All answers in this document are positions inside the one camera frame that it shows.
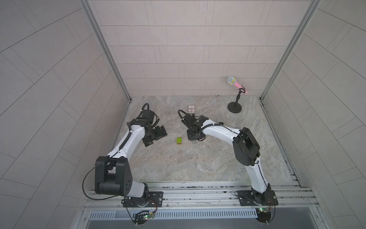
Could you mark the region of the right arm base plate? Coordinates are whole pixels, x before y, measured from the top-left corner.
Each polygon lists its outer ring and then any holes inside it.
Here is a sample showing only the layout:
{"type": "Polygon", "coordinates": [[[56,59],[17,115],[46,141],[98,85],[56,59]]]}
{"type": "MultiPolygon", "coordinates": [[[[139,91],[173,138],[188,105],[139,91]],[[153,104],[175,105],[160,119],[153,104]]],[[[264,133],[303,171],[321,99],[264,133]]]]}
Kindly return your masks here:
{"type": "Polygon", "coordinates": [[[239,190],[234,194],[238,197],[241,206],[277,206],[278,200],[273,190],[259,193],[255,190],[239,190]]]}

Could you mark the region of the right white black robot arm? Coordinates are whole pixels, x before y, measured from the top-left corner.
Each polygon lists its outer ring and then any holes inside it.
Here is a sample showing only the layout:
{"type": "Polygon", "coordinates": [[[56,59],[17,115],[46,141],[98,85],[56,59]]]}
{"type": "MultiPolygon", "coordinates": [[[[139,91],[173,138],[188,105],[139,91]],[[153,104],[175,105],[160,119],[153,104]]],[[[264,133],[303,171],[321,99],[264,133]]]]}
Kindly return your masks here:
{"type": "Polygon", "coordinates": [[[210,135],[233,146],[236,160],[246,167],[251,180],[250,191],[234,192],[240,201],[258,206],[278,205],[275,192],[262,171],[260,146],[248,128],[229,128],[223,123],[216,123],[203,115],[194,116],[181,109],[178,110],[178,115],[181,122],[187,127],[188,140],[201,142],[210,135]]]}

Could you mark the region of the green lego brick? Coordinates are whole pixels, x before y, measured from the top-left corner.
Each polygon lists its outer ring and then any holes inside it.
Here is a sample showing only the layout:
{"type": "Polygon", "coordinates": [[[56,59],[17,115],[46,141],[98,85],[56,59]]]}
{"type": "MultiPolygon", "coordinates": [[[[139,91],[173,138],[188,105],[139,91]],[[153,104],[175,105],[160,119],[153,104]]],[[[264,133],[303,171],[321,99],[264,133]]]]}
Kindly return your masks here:
{"type": "Polygon", "coordinates": [[[182,138],[181,137],[178,137],[177,139],[176,139],[176,143],[182,143],[183,142],[183,140],[182,140],[182,138]]]}

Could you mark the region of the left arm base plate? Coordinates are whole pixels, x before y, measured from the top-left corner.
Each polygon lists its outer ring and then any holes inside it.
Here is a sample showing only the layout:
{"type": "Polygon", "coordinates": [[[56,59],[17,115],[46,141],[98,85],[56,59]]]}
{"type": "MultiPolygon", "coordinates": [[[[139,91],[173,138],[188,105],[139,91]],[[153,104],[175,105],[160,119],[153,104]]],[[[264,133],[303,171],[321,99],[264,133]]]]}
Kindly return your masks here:
{"type": "Polygon", "coordinates": [[[128,208],[155,208],[161,207],[164,193],[161,191],[149,192],[148,196],[143,194],[140,198],[130,197],[122,200],[123,207],[128,208]]]}

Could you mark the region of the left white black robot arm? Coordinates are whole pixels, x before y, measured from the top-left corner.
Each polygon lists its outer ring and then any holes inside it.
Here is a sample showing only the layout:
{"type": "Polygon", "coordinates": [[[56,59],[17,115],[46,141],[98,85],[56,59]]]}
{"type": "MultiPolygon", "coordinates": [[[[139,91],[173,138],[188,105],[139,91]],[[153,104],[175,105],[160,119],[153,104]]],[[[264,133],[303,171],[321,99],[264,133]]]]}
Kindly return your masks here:
{"type": "Polygon", "coordinates": [[[158,126],[159,116],[145,103],[139,115],[127,123],[128,130],[117,146],[106,156],[100,156],[91,169],[94,172],[94,191],[105,199],[122,197],[123,207],[160,207],[162,192],[149,192],[148,184],[132,178],[129,160],[138,144],[146,147],[165,136],[165,127],[158,126]]]}

